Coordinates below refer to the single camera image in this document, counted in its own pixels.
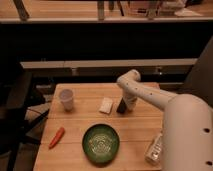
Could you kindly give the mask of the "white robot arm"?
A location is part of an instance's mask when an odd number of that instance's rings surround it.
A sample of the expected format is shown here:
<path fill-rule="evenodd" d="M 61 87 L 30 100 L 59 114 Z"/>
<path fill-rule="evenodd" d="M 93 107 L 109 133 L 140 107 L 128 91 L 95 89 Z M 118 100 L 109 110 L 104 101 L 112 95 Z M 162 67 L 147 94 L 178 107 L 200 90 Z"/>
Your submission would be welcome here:
<path fill-rule="evenodd" d="M 162 171 L 213 171 L 213 109 L 204 100 L 144 85 L 135 69 L 117 85 L 128 109 L 141 98 L 163 112 Z"/>

